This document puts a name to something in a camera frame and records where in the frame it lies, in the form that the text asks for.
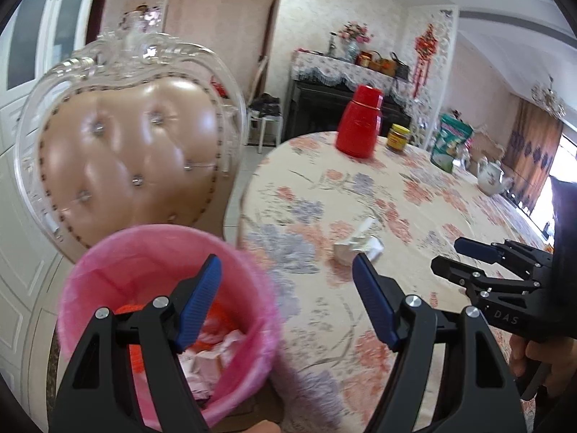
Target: white teapot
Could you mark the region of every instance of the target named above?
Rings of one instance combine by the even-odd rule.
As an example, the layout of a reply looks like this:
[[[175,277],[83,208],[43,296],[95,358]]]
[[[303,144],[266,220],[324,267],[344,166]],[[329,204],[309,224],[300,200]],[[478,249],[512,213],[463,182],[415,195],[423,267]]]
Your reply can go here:
[[[505,192],[513,185],[513,179],[503,179],[503,175],[500,161],[490,163],[483,156],[477,164],[477,187],[489,196]]]

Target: curtain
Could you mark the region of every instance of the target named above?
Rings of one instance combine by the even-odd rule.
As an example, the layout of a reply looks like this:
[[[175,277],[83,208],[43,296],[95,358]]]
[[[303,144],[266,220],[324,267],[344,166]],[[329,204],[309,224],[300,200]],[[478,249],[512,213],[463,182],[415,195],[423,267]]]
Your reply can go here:
[[[515,201],[530,212],[549,177],[562,133],[563,122],[521,99],[503,165],[515,181],[511,188]]]

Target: black handbag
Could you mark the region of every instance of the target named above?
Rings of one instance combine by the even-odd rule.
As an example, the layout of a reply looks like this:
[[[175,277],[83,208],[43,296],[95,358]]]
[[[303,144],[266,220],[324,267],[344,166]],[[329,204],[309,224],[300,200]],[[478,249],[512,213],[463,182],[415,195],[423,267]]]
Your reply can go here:
[[[395,78],[408,81],[410,71],[409,65],[405,65],[405,63],[401,62],[399,58],[396,56],[396,53],[394,52],[391,52],[391,59],[393,59],[397,64],[395,71]]]

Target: blue gripper pad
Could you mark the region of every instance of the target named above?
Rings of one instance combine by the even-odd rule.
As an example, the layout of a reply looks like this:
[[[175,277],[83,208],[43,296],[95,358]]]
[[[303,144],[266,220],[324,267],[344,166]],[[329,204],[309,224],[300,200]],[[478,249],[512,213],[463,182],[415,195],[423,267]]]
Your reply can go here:
[[[363,305],[373,324],[377,338],[395,350],[399,344],[396,332],[395,312],[383,294],[376,278],[379,277],[366,257],[360,255],[353,260],[353,281],[362,299]]]
[[[501,253],[496,247],[467,238],[458,238],[455,241],[455,250],[461,255],[466,255],[488,264],[494,264],[501,260]]]
[[[205,263],[204,271],[197,275],[196,288],[180,314],[179,332],[175,340],[181,351],[195,343],[207,318],[208,310],[222,280],[222,264],[216,256]]]

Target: human hand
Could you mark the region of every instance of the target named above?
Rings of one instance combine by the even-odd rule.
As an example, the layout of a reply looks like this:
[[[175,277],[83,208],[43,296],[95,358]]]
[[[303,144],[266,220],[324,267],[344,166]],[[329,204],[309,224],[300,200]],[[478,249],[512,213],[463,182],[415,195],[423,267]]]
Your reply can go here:
[[[518,335],[509,340],[509,367],[517,377],[525,373],[527,358],[551,365],[551,372],[543,382],[550,397],[563,394],[577,371],[577,341],[569,337],[551,339],[544,344],[529,342]]]
[[[245,433],[281,433],[281,429],[276,423],[263,420],[255,426],[247,429]]]

